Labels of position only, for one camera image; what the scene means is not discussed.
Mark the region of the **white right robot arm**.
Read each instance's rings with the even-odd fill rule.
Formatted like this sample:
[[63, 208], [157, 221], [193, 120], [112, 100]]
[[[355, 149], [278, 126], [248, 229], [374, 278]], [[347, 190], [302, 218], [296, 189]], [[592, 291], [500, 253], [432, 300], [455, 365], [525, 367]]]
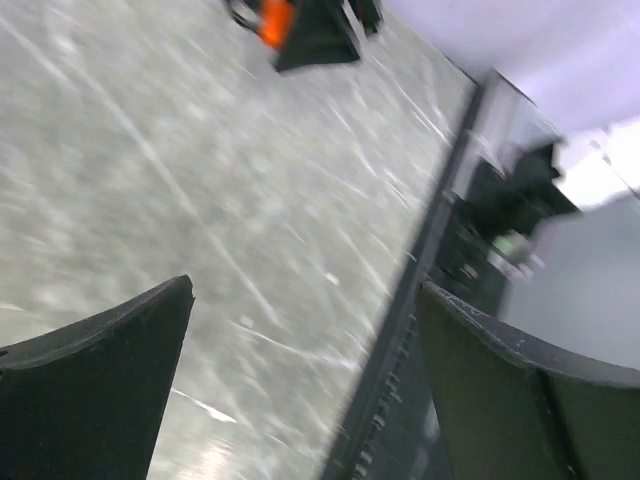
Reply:
[[496, 71], [561, 138], [560, 188], [587, 212], [553, 250], [581, 276], [639, 281], [639, 5], [635, 1], [393, 1], [473, 79]]

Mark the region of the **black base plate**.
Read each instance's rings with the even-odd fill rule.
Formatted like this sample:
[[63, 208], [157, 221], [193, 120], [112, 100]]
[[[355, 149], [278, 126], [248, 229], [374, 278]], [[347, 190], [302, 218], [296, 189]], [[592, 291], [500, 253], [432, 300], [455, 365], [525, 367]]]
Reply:
[[325, 479], [447, 479], [416, 292], [432, 280], [494, 312], [504, 279], [487, 256], [573, 206], [555, 186], [556, 141], [534, 103], [506, 81], [478, 87], [383, 326], [322, 470]]

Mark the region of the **orange padlock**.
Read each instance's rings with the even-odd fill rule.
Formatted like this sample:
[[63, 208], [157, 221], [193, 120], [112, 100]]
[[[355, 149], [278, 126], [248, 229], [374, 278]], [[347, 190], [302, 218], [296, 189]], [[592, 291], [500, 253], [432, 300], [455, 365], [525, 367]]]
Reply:
[[250, 21], [238, 13], [234, 9], [234, 1], [224, 2], [228, 14], [237, 25], [256, 34], [265, 45], [273, 50], [280, 50], [284, 46], [293, 23], [294, 2], [265, 0], [242, 1], [242, 4], [258, 15], [258, 22]]

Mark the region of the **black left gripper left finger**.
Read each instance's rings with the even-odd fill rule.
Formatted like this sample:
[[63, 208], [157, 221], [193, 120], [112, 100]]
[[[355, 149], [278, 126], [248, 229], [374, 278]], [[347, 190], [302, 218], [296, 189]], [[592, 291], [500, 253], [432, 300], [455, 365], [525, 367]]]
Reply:
[[193, 304], [182, 275], [2, 347], [2, 478], [146, 478]]

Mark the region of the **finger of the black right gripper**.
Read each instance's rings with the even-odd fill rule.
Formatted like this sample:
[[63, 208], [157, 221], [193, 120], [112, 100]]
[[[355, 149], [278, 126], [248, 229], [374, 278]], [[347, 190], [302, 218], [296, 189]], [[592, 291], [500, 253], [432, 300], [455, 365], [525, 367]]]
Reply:
[[292, 24], [273, 61], [275, 71], [359, 61], [358, 41], [343, 5], [343, 1], [294, 1]]
[[380, 0], [348, 0], [351, 10], [366, 35], [376, 35], [383, 23]]

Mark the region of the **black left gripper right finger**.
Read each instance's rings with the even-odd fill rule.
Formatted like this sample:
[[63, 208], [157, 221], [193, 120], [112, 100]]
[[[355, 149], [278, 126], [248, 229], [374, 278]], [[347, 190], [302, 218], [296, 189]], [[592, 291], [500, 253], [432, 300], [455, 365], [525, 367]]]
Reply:
[[453, 478], [638, 478], [637, 370], [554, 346], [430, 281], [416, 316]]

